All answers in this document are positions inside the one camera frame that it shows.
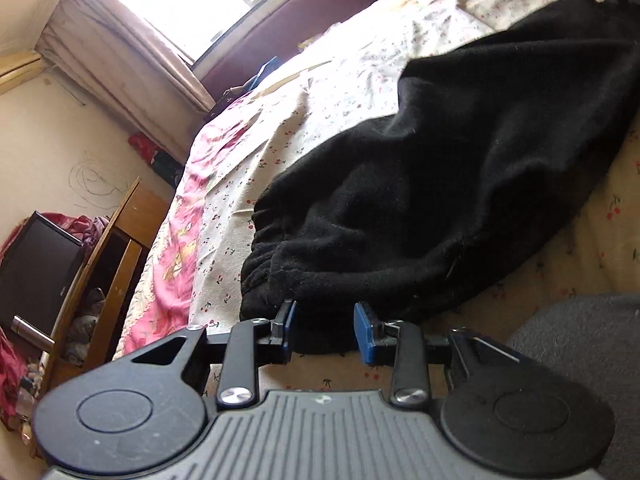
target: television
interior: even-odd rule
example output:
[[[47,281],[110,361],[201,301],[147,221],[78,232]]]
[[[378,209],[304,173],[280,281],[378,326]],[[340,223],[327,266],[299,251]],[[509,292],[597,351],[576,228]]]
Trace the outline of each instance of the television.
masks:
[[[82,265],[82,243],[34,212],[0,264],[0,323],[20,316],[50,335]]]

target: black fleece fabric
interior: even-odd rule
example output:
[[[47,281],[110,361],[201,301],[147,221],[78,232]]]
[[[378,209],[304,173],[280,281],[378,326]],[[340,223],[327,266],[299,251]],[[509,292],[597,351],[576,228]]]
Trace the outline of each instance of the black fleece fabric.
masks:
[[[574,216],[638,111],[640,12],[561,0],[409,62],[399,111],[300,158],[255,204],[241,317],[299,304],[299,351],[353,347],[356,301],[420,321],[514,271]]]

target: curtain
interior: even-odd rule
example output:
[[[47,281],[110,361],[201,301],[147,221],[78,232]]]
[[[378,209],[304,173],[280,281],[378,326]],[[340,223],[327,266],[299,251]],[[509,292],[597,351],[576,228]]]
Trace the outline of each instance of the curtain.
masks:
[[[215,102],[156,30],[119,0],[60,0],[36,50],[185,163]]]

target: pink blanket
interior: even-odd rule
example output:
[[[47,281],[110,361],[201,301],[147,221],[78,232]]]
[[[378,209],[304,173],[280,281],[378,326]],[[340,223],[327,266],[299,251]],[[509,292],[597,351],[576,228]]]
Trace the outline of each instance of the pink blanket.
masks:
[[[116,357],[187,325],[204,197],[218,165],[248,128],[250,118],[242,113],[243,100],[238,99],[224,114],[204,126],[191,147],[174,202],[136,291],[144,299],[137,304],[136,297],[132,301]]]

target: floral bedsheet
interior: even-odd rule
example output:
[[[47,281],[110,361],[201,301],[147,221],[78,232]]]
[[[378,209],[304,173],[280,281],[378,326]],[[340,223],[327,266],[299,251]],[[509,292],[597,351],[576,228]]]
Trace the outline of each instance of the floral bedsheet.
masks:
[[[336,133],[395,113],[396,81],[409,59],[503,30],[551,1],[379,0],[205,126],[149,255],[116,357],[187,322],[228,331],[238,320],[253,204],[271,179]],[[539,254],[426,328],[440,332],[464,324],[505,340],[537,309],[562,298],[638,290],[638,132],[631,130],[580,215]],[[213,367],[208,392],[218,374]],[[388,370],[366,367],[355,354],[295,355],[286,367],[260,369],[261,389],[378,388],[388,378]]]

